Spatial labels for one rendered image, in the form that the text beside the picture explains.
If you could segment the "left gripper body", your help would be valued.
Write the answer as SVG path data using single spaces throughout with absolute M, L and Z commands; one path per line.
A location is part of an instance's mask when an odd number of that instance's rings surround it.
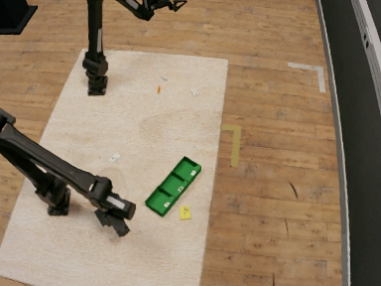
M 169 4 L 169 9 L 170 9 L 170 11 L 173 11 L 173 10 L 174 10 L 174 12 L 176 12 L 176 10 L 175 10 L 175 5 L 171 2 L 171 0 L 170 0 L 170 1 L 167 0 L 167 1 L 168 1 L 168 4 Z M 157 6 L 158 6 L 158 9 L 160 9 L 160 8 L 164 8 L 164 7 L 167 7 L 167 6 L 168 6 L 168 5 L 164 5 L 164 6 L 159 7 L 157 0 L 156 0 L 156 3 L 157 3 Z

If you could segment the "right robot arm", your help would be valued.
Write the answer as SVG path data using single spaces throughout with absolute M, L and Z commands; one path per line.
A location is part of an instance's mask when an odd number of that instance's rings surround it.
M 69 184 L 100 209 L 105 222 L 111 221 L 119 237 L 131 231 L 123 218 L 131 220 L 137 206 L 113 193 L 110 179 L 78 169 L 22 134 L 13 126 L 15 123 L 16 117 L 0 108 L 0 154 L 32 182 L 35 194 L 49 205 L 48 215 L 68 215 Z

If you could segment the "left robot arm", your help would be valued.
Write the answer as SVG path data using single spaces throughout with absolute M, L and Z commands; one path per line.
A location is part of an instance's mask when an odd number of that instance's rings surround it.
M 116 0 L 139 19 L 150 21 L 158 9 L 156 0 Z M 151 5 L 150 5 L 151 4 Z M 82 67 L 88 77 L 88 96 L 105 95 L 109 68 L 102 48 L 102 5 L 103 0 L 87 0 L 88 8 L 88 51 L 84 53 Z M 149 9 L 148 9 L 149 8 Z M 149 20 L 148 20 L 149 19 Z M 89 52 L 89 53 L 88 53 Z M 104 76 L 106 81 L 104 81 Z

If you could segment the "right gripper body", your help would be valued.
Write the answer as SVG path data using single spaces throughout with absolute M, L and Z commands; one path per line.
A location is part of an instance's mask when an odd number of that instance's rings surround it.
M 110 223 L 110 224 L 107 224 L 107 223 L 105 222 L 104 218 L 102 217 L 102 215 L 100 214 L 99 211 L 100 211 L 100 209 L 94 211 L 94 213 L 95 213 L 95 215 L 97 216 L 98 220 L 100 221 L 101 225 L 102 225 L 103 227 L 105 227 L 106 225 L 107 225 L 107 226 L 111 226 L 111 223 Z

